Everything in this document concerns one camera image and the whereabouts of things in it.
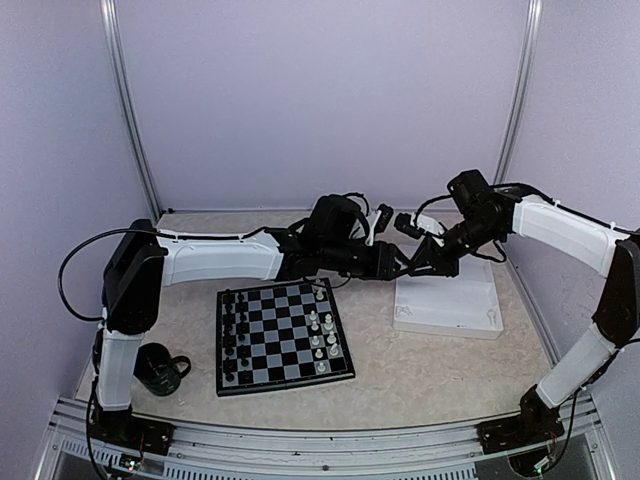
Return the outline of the white plastic tray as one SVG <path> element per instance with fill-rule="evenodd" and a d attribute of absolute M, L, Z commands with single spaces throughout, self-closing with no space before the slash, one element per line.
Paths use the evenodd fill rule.
<path fill-rule="evenodd" d="M 467 256 L 455 277 L 398 279 L 392 326 L 420 334 L 497 339 L 504 326 L 491 263 Z"/>

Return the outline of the black and grey chessboard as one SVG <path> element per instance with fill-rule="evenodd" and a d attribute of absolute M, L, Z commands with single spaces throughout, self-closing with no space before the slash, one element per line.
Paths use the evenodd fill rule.
<path fill-rule="evenodd" d="M 322 285 L 325 297 L 315 298 Z M 216 394 L 249 395 L 350 380 L 356 376 L 330 280 L 315 278 L 217 293 Z M 311 330 L 309 314 L 315 311 L 320 329 Z M 324 318 L 333 317 L 326 331 Z M 340 352 L 330 358 L 326 337 L 333 332 Z M 321 345 L 311 345 L 319 336 Z M 314 352 L 323 351 L 316 359 Z M 324 362 L 326 371 L 317 372 Z"/>

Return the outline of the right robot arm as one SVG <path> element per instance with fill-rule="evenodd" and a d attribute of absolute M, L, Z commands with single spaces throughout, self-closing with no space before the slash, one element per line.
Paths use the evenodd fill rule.
<path fill-rule="evenodd" d="M 397 230 L 420 241 L 406 262 L 408 275 L 452 277 L 463 257 L 509 236 L 576 263 L 556 267 L 564 277 L 551 284 L 559 288 L 554 297 L 561 304 L 541 311 L 577 320 L 584 331 L 566 341 L 552 369 L 523 395 L 511 423 L 512 436 L 531 444 L 556 423 L 559 407 L 596 382 L 636 337 L 639 234 L 572 209 L 526 183 L 491 185 L 477 170 L 457 175 L 443 197 L 457 207 L 459 223 L 439 225 L 424 217 L 424 205 L 395 221 Z"/>

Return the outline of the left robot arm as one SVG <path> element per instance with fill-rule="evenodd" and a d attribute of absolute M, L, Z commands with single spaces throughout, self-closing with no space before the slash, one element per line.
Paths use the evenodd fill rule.
<path fill-rule="evenodd" d="M 193 285 L 242 281 L 287 282 L 320 271 L 387 280 L 392 246 L 377 239 L 393 215 L 387 205 L 364 214 L 340 194 L 322 196 L 307 218 L 288 227 L 248 233 L 205 234 L 157 230 L 134 222 L 103 273 L 102 344 L 96 388 L 104 410 L 99 424 L 121 445 L 140 434 L 128 412 L 138 349 L 161 311 L 164 297 Z"/>

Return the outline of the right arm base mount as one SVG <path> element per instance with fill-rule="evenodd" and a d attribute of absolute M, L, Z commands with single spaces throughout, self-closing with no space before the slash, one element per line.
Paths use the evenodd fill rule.
<path fill-rule="evenodd" d="M 520 415 L 484 421 L 477 425 L 485 455 L 517 449 L 561 437 L 565 433 L 558 419 L 527 424 Z"/>

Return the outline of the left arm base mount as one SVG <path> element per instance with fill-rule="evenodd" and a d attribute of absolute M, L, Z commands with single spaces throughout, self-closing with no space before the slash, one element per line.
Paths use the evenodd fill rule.
<path fill-rule="evenodd" d="M 90 416 L 89 435 L 107 444 L 139 453 L 167 456 L 175 427 L 168 422 L 142 418 L 130 409 L 103 411 Z"/>

